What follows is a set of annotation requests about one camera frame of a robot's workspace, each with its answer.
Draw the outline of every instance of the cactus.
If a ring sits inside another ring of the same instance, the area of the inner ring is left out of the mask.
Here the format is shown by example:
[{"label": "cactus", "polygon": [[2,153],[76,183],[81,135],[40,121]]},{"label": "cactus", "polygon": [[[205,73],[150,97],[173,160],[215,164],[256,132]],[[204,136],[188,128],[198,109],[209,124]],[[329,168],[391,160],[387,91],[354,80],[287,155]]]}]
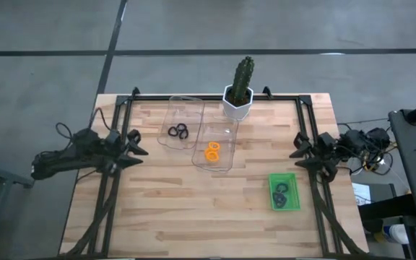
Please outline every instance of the cactus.
[{"label": "cactus", "polygon": [[245,105],[248,102],[246,89],[253,74],[254,61],[250,56],[245,57],[235,70],[234,83],[229,94],[229,102],[234,106]]}]

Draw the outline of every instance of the gray concrete floor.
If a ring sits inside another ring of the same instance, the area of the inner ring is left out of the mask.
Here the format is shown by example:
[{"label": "gray concrete floor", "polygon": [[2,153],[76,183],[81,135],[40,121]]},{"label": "gray concrete floor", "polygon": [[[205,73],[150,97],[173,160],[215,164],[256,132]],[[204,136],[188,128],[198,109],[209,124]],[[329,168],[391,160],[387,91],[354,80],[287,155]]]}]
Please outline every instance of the gray concrete floor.
[{"label": "gray concrete floor", "polygon": [[[0,0],[0,51],[106,50],[118,5]],[[416,48],[416,1],[129,0],[117,49],[178,48]],[[220,92],[241,58],[115,57],[105,92],[134,86],[145,93]],[[416,106],[416,54],[253,58],[252,88],[330,92],[341,122]],[[0,57],[0,167],[28,176],[36,153],[65,145],[57,121],[74,131],[87,124],[103,63],[104,57]],[[390,174],[361,173],[353,181],[394,183],[403,194],[407,181],[393,155]],[[59,173],[31,190],[14,188],[0,223],[0,259],[56,255],[73,185],[74,174]]]}]

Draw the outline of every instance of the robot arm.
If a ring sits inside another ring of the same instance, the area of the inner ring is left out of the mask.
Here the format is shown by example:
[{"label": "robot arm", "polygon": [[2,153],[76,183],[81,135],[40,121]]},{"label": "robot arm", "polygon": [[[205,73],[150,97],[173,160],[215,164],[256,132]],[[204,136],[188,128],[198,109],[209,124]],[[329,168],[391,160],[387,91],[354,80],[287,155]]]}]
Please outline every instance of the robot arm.
[{"label": "robot arm", "polygon": [[128,156],[148,155],[138,146],[141,141],[139,131],[133,129],[126,136],[127,144],[122,145],[120,133],[110,130],[105,139],[91,129],[78,131],[70,139],[70,144],[62,151],[41,152],[32,162],[32,177],[43,180],[58,172],[96,168],[97,172],[112,174],[116,168],[127,168],[142,163],[142,160]]}]

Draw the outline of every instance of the wooden tabletop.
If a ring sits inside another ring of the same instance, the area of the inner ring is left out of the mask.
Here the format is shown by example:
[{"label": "wooden tabletop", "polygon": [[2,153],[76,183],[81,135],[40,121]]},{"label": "wooden tabletop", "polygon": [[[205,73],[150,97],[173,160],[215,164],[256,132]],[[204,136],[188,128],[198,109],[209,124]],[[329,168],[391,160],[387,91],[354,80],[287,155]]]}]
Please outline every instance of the wooden tabletop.
[{"label": "wooden tabletop", "polygon": [[[337,137],[329,94],[310,95],[318,132]],[[116,95],[97,97],[96,108],[103,109],[108,125],[115,99]],[[220,102],[205,104],[206,113],[223,114]],[[149,155],[121,174],[109,257],[321,256],[308,173],[288,158],[299,131],[294,102],[253,103],[239,124],[233,168],[227,173],[197,170],[190,150],[157,142],[167,107],[167,101],[133,102],[129,130],[141,132],[139,146]],[[304,114],[311,137],[306,109]],[[108,133],[99,117],[93,129],[101,137]],[[84,169],[80,175],[90,171]],[[300,211],[272,211],[270,173],[296,174]],[[99,182],[100,174],[94,173],[76,185],[61,253],[72,248],[91,223]],[[367,251],[348,172],[340,170],[330,186],[337,219]],[[333,248],[328,223],[326,233]],[[102,245],[102,233],[98,243]]]}]

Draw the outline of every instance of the orange object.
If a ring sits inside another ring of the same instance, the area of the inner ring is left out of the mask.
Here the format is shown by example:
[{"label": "orange object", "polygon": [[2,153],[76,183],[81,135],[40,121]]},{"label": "orange object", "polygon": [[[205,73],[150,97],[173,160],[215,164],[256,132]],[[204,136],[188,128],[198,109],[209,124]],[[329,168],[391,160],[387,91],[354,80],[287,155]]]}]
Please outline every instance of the orange object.
[{"label": "orange object", "polygon": [[208,148],[210,148],[211,151],[218,151],[221,148],[221,145],[216,142],[209,142]]},{"label": "orange object", "polygon": [[209,147],[208,147],[208,148],[206,148],[206,149],[205,149],[205,157],[207,156],[207,153],[208,153],[208,152],[214,152],[214,151],[212,151]]},{"label": "orange object", "polygon": [[217,155],[217,152],[214,152],[214,151],[205,152],[205,157],[207,161],[212,162],[212,163],[215,163],[220,159],[220,156]]}]

